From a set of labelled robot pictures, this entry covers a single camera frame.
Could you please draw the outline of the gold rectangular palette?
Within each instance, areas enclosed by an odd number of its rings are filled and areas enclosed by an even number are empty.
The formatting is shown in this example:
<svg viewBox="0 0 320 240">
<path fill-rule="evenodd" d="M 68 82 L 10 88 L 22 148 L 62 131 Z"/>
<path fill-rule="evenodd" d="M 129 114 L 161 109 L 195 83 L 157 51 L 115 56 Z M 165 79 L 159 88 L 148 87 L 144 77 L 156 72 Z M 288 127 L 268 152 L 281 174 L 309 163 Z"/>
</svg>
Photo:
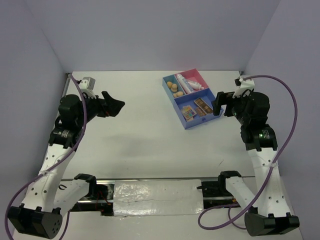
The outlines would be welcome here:
<svg viewBox="0 0 320 240">
<path fill-rule="evenodd" d="M 194 100 L 194 103 L 197 107 L 199 107 L 207 115 L 213 114 L 213 109 L 202 98 L 197 98 L 196 100 Z"/>
</svg>

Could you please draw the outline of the yellow makeup sponge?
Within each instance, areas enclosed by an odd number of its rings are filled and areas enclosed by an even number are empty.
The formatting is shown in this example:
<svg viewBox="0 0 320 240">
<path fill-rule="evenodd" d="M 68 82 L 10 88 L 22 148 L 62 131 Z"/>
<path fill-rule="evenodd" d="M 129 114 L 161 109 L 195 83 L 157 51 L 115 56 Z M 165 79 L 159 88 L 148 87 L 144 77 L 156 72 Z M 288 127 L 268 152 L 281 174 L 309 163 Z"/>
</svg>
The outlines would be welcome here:
<svg viewBox="0 0 320 240">
<path fill-rule="evenodd" d="M 171 81 L 168 81 L 166 84 L 167 84 L 168 88 L 171 88 L 173 85 L 173 83 Z"/>
</svg>

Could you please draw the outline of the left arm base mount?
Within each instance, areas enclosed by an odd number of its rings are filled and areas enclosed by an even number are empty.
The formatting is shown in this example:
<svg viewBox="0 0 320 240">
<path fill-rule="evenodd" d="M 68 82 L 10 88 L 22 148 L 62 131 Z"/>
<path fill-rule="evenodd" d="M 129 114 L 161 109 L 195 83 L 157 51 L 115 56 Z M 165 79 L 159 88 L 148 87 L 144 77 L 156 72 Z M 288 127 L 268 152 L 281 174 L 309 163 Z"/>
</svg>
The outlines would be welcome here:
<svg viewBox="0 0 320 240">
<path fill-rule="evenodd" d="M 70 209 L 71 212 L 100 212 L 102 216 L 107 217 L 114 215 L 114 182 L 100 182 L 95 176 L 84 173 L 79 173 L 73 180 L 85 181 L 88 187 L 84 191 L 86 195 L 75 203 Z"/>
</svg>

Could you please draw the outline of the white pink tube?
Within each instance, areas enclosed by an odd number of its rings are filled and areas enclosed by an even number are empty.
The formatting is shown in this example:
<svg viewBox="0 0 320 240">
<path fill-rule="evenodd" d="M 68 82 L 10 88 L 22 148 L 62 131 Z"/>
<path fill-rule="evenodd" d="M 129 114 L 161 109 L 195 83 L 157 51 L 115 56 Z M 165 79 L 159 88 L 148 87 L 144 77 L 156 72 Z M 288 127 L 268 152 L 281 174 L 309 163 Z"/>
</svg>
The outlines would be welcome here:
<svg viewBox="0 0 320 240">
<path fill-rule="evenodd" d="M 177 73 L 175 77 L 186 94 L 191 94 L 194 92 L 194 89 L 191 87 L 191 85 L 183 75 Z"/>
</svg>

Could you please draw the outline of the orange eyeshadow palette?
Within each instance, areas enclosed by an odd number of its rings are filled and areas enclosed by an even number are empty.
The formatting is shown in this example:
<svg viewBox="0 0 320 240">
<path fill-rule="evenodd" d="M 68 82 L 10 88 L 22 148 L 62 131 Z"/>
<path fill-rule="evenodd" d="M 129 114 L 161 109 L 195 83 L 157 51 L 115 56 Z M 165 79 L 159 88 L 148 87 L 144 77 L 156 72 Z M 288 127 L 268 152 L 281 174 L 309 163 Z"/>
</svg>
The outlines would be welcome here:
<svg viewBox="0 0 320 240">
<path fill-rule="evenodd" d="M 204 116 L 207 115 L 200 107 L 196 107 L 196 108 L 195 108 L 195 112 L 197 113 L 197 115 L 198 115 L 199 117 L 204 117 Z"/>
</svg>

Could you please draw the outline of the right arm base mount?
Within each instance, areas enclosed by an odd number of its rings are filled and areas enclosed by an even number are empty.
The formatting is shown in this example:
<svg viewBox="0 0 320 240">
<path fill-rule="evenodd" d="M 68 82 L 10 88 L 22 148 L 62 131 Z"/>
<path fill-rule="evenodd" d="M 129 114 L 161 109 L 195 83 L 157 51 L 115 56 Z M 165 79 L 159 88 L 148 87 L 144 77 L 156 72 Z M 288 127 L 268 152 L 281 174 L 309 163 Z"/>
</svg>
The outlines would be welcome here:
<svg viewBox="0 0 320 240">
<path fill-rule="evenodd" d="M 234 196 L 226 189 L 226 179 L 242 177 L 238 171 L 222 171 L 215 180 L 202 180 L 196 189 L 202 191 L 203 208 L 237 204 Z"/>
</svg>

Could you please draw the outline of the glitter eyeshadow palette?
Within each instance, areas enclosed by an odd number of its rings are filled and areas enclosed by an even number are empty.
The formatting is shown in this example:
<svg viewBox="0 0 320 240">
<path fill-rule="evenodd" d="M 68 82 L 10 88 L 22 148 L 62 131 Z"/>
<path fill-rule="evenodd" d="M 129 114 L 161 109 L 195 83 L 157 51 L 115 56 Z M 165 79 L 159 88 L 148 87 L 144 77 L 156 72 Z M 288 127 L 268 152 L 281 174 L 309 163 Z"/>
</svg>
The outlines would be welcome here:
<svg viewBox="0 0 320 240">
<path fill-rule="evenodd" d="M 197 115 L 196 111 L 190 105 L 183 106 L 181 109 L 181 113 L 187 122 L 192 121 L 194 119 L 194 116 Z"/>
</svg>

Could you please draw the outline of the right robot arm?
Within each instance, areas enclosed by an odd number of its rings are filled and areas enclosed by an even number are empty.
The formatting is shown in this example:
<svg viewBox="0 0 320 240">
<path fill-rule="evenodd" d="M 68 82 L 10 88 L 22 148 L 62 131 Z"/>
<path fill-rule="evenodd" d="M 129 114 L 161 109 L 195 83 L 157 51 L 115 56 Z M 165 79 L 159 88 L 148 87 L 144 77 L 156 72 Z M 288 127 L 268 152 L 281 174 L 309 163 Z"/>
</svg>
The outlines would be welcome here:
<svg viewBox="0 0 320 240">
<path fill-rule="evenodd" d="M 245 228 L 252 237 L 284 235 L 298 228 L 299 218 L 292 214 L 281 184 L 276 134 L 267 124 L 269 98 L 252 90 L 238 96 L 221 91 L 212 106 L 214 115 L 226 106 L 225 116 L 235 117 L 241 124 L 241 139 L 251 159 L 258 190 L 253 194 L 237 171 L 225 171 L 219 176 L 218 192 L 233 195 L 244 211 Z"/>
</svg>

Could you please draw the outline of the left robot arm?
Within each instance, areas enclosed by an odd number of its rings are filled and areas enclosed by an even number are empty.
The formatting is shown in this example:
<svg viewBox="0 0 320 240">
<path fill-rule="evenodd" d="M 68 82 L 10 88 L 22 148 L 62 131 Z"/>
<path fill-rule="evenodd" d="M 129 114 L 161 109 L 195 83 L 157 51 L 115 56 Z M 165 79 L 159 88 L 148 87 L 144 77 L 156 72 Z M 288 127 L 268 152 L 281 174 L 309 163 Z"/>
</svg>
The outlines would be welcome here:
<svg viewBox="0 0 320 240">
<path fill-rule="evenodd" d="M 20 206 L 8 210 L 7 218 L 20 234 L 53 239 L 62 227 L 64 216 L 78 200 L 97 196 L 97 179 L 90 174 L 79 173 L 64 188 L 60 184 L 84 136 L 86 124 L 95 117 L 116 117 L 125 106 L 124 101 L 112 98 L 106 91 L 102 91 L 102 96 L 68 94 L 60 99 L 39 175 L 30 183 Z"/>
</svg>

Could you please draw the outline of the beige makeup sponge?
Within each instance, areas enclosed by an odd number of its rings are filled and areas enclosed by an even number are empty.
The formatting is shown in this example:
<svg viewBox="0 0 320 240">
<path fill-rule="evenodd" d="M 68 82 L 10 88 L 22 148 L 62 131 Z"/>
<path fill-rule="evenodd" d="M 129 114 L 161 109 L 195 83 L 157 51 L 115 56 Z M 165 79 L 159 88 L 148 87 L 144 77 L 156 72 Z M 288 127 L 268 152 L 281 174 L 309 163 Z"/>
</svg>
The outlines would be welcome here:
<svg viewBox="0 0 320 240">
<path fill-rule="evenodd" d="M 172 84 L 171 88 L 170 88 L 172 93 L 176 93 L 178 91 L 178 85 L 177 84 Z"/>
<path fill-rule="evenodd" d="M 184 93 L 182 91 L 178 91 L 178 92 L 173 93 L 173 97 L 174 98 L 178 98 L 178 97 L 181 97 L 183 95 L 184 95 Z"/>
</svg>

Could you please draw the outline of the small white pink bottle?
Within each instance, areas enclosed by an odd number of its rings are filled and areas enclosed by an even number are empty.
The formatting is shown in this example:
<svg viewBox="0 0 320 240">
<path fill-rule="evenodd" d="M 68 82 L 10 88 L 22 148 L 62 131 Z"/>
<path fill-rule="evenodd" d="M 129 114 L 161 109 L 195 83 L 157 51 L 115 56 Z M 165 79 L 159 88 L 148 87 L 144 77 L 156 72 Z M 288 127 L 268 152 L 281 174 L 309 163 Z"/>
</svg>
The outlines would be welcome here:
<svg viewBox="0 0 320 240">
<path fill-rule="evenodd" d="M 188 81 L 189 85 L 196 91 L 204 89 L 204 87 L 197 81 L 190 80 L 190 79 L 188 79 L 187 81 Z"/>
</svg>

